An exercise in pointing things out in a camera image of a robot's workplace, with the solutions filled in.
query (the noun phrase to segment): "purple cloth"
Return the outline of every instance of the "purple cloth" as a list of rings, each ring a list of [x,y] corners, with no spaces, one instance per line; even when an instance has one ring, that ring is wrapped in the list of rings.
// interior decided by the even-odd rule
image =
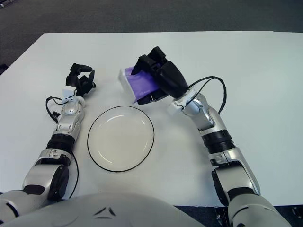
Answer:
[[[125,69],[125,75],[136,96],[136,101],[159,89],[151,74],[140,71],[136,75],[131,75],[132,70],[133,67]]]

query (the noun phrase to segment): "wire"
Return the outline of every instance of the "wire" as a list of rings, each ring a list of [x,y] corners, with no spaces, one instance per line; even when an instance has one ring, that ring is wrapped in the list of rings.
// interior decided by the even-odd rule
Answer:
[[[219,109],[219,111],[218,111],[218,113],[220,114],[221,111],[223,110],[223,108],[225,107],[226,99],[227,99],[226,86],[225,86],[224,81],[223,81],[220,77],[215,77],[215,76],[204,77],[204,78],[199,79],[199,80],[197,80],[196,82],[192,83],[191,85],[189,85],[187,89],[190,89],[192,86],[194,86],[194,85],[196,85],[197,83],[200,83],[201,81],[206,80],[206,79],[209,79],[209,80],[203,84],[203,86],[200,88],[200,90],[195,94],[195,96],[194,96],[187,104],[189,104],[191,101],[193,101],[193,100],[195,99],[195,97],[199,94],[199,92],[204,88],[204,86],[205,86],[209,81],[211,81],[212,79],[217,79],[217,80],[219,80],[219,81],[221,82],[221,84],[222,84],[222,86],[223,86],[223,101],[222,101],[222,104],[221,104],[220,109]]]
[[[76,179],[76,183],[75,183],[75,186],[74,186],[74,189],[72,190],[71,192],[71,195],[69,196],[69,199],[72,197],[72,195],[74,194],[75,190],[76,190],[76,187],[77,187],[77,184],[78,184],[78,179],[79,179],[79,166],[78,166],[78,162],[77,162],[77,159],[74,155],[74,153],[72,152],[71,155],[73,156],[73,158],[75,159],[75,163],[76,163],[76,167],[77,167],[77,179]]]
[[[211,79],[209,79],[207,82],[205,82],[205,83],[203,84],[203,86],[200,88],[200,90],[195,94],[194,97],[191,98],[191,100],[190,100],[186,105],[188,105],[190,102],[192,102],[192,101],[197,97],[197,95],[202,91],[202,89],[205,87],[205,85],[206,85],[209,81],[211,81],[212,79],[213,79],[213,78],[211,78]]]

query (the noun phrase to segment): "floor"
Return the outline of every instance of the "floor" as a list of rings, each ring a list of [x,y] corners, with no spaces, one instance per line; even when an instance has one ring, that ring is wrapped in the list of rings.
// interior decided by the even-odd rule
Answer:
[[[16,0],[0,9],[0,64],[11,65],[43,33],[222,30],[303,32],[303,0]],[[214,208],[178,208],[220,226]],[[303,224],[291,207],[277,209]]]

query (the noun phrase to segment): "plate rim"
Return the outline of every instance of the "plate rim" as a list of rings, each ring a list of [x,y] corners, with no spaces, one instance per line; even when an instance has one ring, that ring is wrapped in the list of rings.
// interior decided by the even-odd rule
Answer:
[[[90,133],[90,130],[91,130],[91,128],[93,127],[94,123],[96,122],[96,120],[98,120],[98,118],[99,118],[101,115],[103,115],[103,114],[106,113],[107,111],[110,111],[110,110],[112,110],[112,109],[119,108],[119,107],[130,107],[130,108],[133,108],[133,109],[136,109],[136,110],[139,110],[140,112],[142,112],[142,113],[148,118],[148,120],[150,121],[151,126],[152,126],[152,132],[153,132],[153,134],[152,134],[151,148],[150,148],[150,150],[148,151],[147,155],[144,157],[144,159],[142,159],[141,162],[139,162],[137,165],[135,165],[135,166],[133,166],[133,167],[131,167],[131,168],[129,168],[129,169],[120,170],[120,171],[115,171],[115,170],[109,170],[109,169],[106,169],[106,168],[100,166],[100,165],[94,160],[94,158],[93,158],[93,156],[91,155],[90,150],[89,150],[89,133]],[[91,159],[94,161],[94,163],[95,163],[97,166],[99,166],[100,168],[102,168],[102,169],[104,169],[104,170],[107,170],[107,171],[109,171],[109,172],[113,172],[113,173],[122,173],[122,172],[126,172],[126,171],[132,170],[132,169],[136,168],[137,166],[139,166],[139,165],[148,157],[148,155],[150,154],[150,152],[151,152],[151,150],[152,150],[152,147],[153,147],[153,144],[154,144],[154,141],[155,141],[155,129],[154,129],[154,126],[153,126],[152,121],[151,121],[151,119],[149,118],[149,116],[148,116],[145,112],[143,112],[142,110],[140,110],[140,109],[138,109],[138,108],[136,108],[136,107],[130,106],[130,105],[119,105],[119,106],[115,106],[115,107],[109,108],[108,110],[105,110],[105,111],[104,111],[103,113],[101,113],[101,114],[94,120],[94,122],[91,124],[91,126],[90,126],[90,128],[89,128],[89,133],[87,134],[87,149],[88,149],[88,151],[89,151],[89,156],[91,157]]]

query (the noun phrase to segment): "white tabletop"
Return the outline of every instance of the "white tabletop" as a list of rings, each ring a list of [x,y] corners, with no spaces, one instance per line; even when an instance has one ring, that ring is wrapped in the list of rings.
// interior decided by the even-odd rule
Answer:
[[[136,192],[173,205],[221,205],[207,151],[194,124],[170,117],[170,97],[137,106],[151,119],[155,143],[142,164],[125,173],[98,167],[87,149],[95,118],[129,105],[117,80],[120,68],[159,46],[190,84],[222,77],[227,103],[221,116],[273,205],[303,203],[303,34],[275,32],[187,32],[44,34],[0,76],[0,192],[20,189],[55,128],[45,99],[61,96],[69,68],[93,67],[97,88],[85,97],[85,118],[75,145],[80,179],[75,195]],[[219,108],[223,91],[209,83],[203,94]],[[75,181],[75,165],[67,193]]]

